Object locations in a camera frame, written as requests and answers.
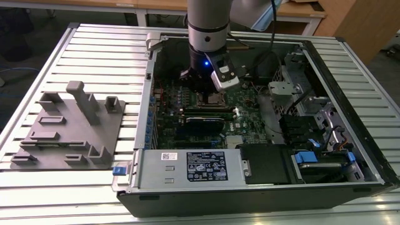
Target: slotted metal surface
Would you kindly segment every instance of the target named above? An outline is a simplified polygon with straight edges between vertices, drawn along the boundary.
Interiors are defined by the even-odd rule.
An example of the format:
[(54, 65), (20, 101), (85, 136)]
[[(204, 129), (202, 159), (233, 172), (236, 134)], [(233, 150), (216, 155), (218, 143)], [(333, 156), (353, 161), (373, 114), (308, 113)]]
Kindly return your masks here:
[[(81, 24), (65, 32), (62, 40), (30, 90), (20, 111), (0, 136), (0, 223), (4, 224), (396, 224), (400, 221), (400, 190), (377, 197), (356, 199), (329, 210), (273, 212), (264, 214), (218, 215), (188, 218), (134, 218), (116, 199), (110, 189), (110, 171), (6, 172), (20, 139), (29, 131), (41, 106), (34, 103), (42, 91), (60, 91), (62, 98), (69, 80), (85, 82), (85, 91), (96, 99), (116, 95), (128, 105), (116, 147), (114, 162), (130, 160), (146, 58), (148, 32), (185, 33), (180, 29), (137, 28)], [(237, 36), (268, 38), (268, 34), (236, 33)], [(304, 37), (277, 35), (302, 40)], [(358, 63), (344, 43), (329, 37), (308, 37), (325, 61), (356, 112), (400, 174), (398, 107)], [(118, 179), (118, 185), (128, 178)]]

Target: open computer chassis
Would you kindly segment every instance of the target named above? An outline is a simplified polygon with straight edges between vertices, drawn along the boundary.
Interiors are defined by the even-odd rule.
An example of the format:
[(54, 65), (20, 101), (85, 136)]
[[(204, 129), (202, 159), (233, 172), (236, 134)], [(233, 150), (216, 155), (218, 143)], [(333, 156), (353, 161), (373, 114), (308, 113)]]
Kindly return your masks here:
[[(250, 78), (205, 104), (168, 81), (188, 64), (186, 43), (177, 34), (148, 35), (134, 152), (116, 167), (113, 185), (136, 217), (326, 209), (396, 188), (396, 173), (310, 41), (276, 40), (276, 54)], [(260, 55), (237, 56), (249, 64)], [(129, 184), (117, 187), (125, 174)]]

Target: cable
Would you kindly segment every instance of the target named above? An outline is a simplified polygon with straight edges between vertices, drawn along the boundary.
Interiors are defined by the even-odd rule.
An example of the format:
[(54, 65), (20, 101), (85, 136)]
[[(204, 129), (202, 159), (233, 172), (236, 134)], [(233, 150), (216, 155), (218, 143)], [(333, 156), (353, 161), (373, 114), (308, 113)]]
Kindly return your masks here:
[(252, 87), (254, 88), (257, 94), (260, 94), (260, 91), (257, 90), (257, 88), (256, 88), (256, 86), (254, 86), (254, 84), (253, 84), (252, 82), (250, 82), (250, 85), (252, 85)]
[(0, 93), (0, 97), (4, 97), (4, 98), (22, 98), (24, 96), (22, 95), (9, 95), (9, 94)]
[(337, 146), (336, 150), (338, 150), (338, 151), (341, 151), (341, 148), (348, 143), (348, 138), (344, 136), (342, 132), (340, 132), (340, 136), (342, 137), (344, 140), (342, 140), (341, 144)]
[(273, 12), (273, 19), (270, 22), (272, 25), (272, 34), (270, 34), (270, 45), (269, 45), (269, 51), (272, 51), (272, 46), (273, 46), (273, 41), (274, 41), (274, 32), (276, 32), (276, 26), (274, 26), (274, 22), (276, 22), (276, 4), (274, 4), (274, 0), (270, 0), (270, 4), (272, 4), (272, 12)]
[(289, 113), (289, 111), (296, 107), (296, 105), (302, 101), (302, 99), (308, 96), (308, 94), (310, 93), (312, 91), (312, 88), (309, 88), (301, 95), (300, 97), (297, 98), (297, 100), (292, 103), (292, 105), (289, 106), (285, 114)]
[(268, 130), (270, 130), (272, 132), (274, 132), (274, 133), (277, 133), (277, 134), (280, 134), (280, 135), (284, 135), (284, 133), (281, 133), (281, 132), (273, 130), (273, 129), (266, 125), (266, 123), (264, 123), (264, 125), (265, 125), (265, 127), (268, 128)]
[(157, 16), (160, 17), (160, 18), (168, 18), (170, 15), (160, 15), (160, 14), (152, 14), (156, 18), (157, 18)]
[(326, 149), (326, 147), (328, 147), (328, 143), (329, 143), (329, 139), (330, 139), (330, 137), (332, 137), (332, 134), (333, 134), (333, 131), (337, 129), (337, 128), (340, 128), (341, 126), (340, 125), (336, 125), (333, 128), (332, 128), (332, 130), (329, 131), (329, 134), (328, 134), (328, 138), (326, 138), (326, 140), (325, 140), (325, 143), (324, 143), (324, 145), (322, 145), (322, 147), (320, 148), (322, 151)]
[(182, 27), (185, 28), (188, 26), (188, 14), (185, 14), (182, 18)]
[(260, 59), (248, 68), (248, 70), (246, 70), (248, 72), (257, 67), (257, 65), (265, 60), (265, 58), (268, 57), (268, 55), (273, 52), (272, 51), (272, 47), (273, 47), (274, 33), (276, 33), (276, 24), (274, 23), (276, 23), (276, 20), (277, 20), (276, 19), (276, 4), (274, 4), (274, 0), (270, 0), (270, 4), (272, 4), (273, 17), (272, 17), (272, 21), (270, 21), (272, 34), (270, 34), (269, 47), (268, 47), (268, 50), (260, 54)]
[(9, 71), (9, 70), (34, 70), (37, 73), (40, 72), (40, 70), (37, 70), (34, 68), (29, 68), (29, 67), (8, 68), (8, 67), (4, 67), (4, 66), (0, 66), (0, 68), (5, 68), (5, 70), (0, 71), (0, 73), (5, 72), (5, 71)]
[(237, 41), (240, 44), (242, 44), (244, 46), (246, 46), (249, 49), (253, 49), (253, 47), (250, 47), (246, 43), (244, 43), (242, 41), (238, 40), (237, 37), (234, 37), (229, 32), (228, 32), (228, 36)]
[(176, 21), (173, 22), (173, 24), (172, 25), (174, 25), (176, 24), (176, 22), (177, 22), (177, 20), (180, 20), (180, 18), (181, 18), (181, 15), (176, 18)]

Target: motherboard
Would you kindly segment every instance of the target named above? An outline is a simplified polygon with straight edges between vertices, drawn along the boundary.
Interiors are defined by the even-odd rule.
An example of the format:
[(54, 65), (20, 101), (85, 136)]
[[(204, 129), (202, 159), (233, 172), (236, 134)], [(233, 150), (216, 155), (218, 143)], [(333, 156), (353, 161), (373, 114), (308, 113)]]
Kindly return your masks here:
[(157, 149), (226, 149), (268, 142), (258, 91), (249, 83), (205, 99), (174, 81), (154, 87)]

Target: warning label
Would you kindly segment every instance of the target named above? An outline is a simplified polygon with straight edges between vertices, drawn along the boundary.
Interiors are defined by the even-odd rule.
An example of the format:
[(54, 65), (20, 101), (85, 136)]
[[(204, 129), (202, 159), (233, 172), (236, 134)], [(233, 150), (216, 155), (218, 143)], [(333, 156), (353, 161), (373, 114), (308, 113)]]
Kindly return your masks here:
[(228, 180), (222, 151), (188, 152), (186, 157), (189, 182)]

